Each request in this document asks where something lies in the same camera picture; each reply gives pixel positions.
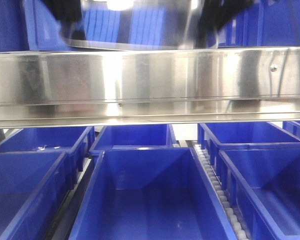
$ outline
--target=blue storage tote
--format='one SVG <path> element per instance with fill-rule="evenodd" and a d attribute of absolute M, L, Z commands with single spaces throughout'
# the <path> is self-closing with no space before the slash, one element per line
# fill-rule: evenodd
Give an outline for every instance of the blue storage tote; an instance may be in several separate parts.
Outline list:
<path fill-rule="evenodd" d="M 65 153 L 0 153 L 0 240 L 43 239 L 67 193 Z"/>
<path fill-rule="evenodd" d="M 216 175 L 221 174 L 219 150 L 300 148 L 300 138 L 271 122 L 201 123 L 198 139 L 207 149 Z"/>
<path fill-rule="evenodd" d="M 300 240 L 300 148 L 220 151 L 222 187 L 252 240 Z"/>
<path fill-rule="evenodd" d="M 189 148 L 101 153 L 70 240 L 236 240 Z"/>
<path fill-rule="evenodd" d="M 168 148 L 176 143 L 171 124 L 105 126 L 96 137 L 90 154 L 96 158 L 103 150 Z"/>
<path fill-rule="evenodd" d="M 284 121 L 282 128 L 300 138 L 300 121 Z"/>
<path fill-rule="evenodd" d="M 83 170 L 85 153 L 95 139 L 93 127 L 24 128 L 0 142 L 0 153 L 63 152 L 67 153 L 67 182 L 77 183 L 77 169 Z"/>
<path fill-rule="evenodd" d="M 0 52 L 29 50 L 23 3 L 0 0 Z"/>

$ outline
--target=shiny metal panel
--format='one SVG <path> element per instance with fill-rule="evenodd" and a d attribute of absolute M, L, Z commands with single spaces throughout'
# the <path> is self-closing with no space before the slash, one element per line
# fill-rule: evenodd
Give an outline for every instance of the shiny metal panel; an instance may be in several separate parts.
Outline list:
<path fill-rule="evenodd" d="M 300 119 L 300 47 L 0 54 L 0 127 L 253 119 Z"/>
<path fill-rule="evenodd" d="M 300 120 L 300 99 L 0 106 L 0 128 Z"/>

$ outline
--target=bolt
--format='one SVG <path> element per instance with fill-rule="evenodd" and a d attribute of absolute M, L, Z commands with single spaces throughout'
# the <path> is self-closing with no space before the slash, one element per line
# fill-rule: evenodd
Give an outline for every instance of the bolt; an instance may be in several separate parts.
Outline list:
<path fill-rule="evenodd" d="M 278 65 L 277 64 L 272 64 L 271 66 L 270 66 L 270 71 L 271 72 L 276 72 L 278 70 Z"/>

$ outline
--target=metal frame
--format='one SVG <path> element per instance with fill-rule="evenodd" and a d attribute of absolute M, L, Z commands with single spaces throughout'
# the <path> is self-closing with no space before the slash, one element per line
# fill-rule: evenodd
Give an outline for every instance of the metal frame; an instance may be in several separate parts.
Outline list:
<path fill-rule="evenodd" d="M 0 128 L 300 120 L 300 47 L 0 53 Z"/>

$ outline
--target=blue plastic crate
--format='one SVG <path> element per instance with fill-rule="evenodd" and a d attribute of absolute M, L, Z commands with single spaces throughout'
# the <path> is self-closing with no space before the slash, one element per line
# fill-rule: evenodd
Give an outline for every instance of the blue plastic crate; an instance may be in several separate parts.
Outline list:
<path fill-rule="evenodd" d="M 253 240 L 300 240 L 300 148 L 220 151 L 222 186 Z"/>
<path fill-rule="evenodd" d="M 270 122 L 201 123 L 198 139 L 217 176 L 221 175 L 219 150 L 300 148 L 300 138 Z"/>
<path fill-rule="evenodd" d="M 67 193 L 65 153 L 0 153 L 0 240 L 43 239 Z"/>
<path fill-rule="evenodd" d="M 77 169 L 83 170 L 83 160 L 95 139 L 93 127 L 24 128 L 0 142 L 0 153 L 66 152 L 67 183 L 72 189 L 77 183 Z"/>
<path fill-rule="evenodd" d="M 96 160 L 103 150 L 169 148 L 176 143 L 171 124 L 105 126 L 89 152 Z"/>
<path fill-rule="evenodd" d="M 284 121 L 282 128 L 300 138 L 300 121 Z"/>
<path fill-rule="evenodd" d="M 70 240 L 236 240 L 189 148 L 108 150 L 92 173 Z"/>
<path fill-rule="evenodd" d="M 300 46 L 300 0 L 260 0 L 218 33 L 219 47 Z"/>
<path fill-rule="evenodd" d="M 0 0 L 0 52 L 29 50 L 22 1 Z"/>

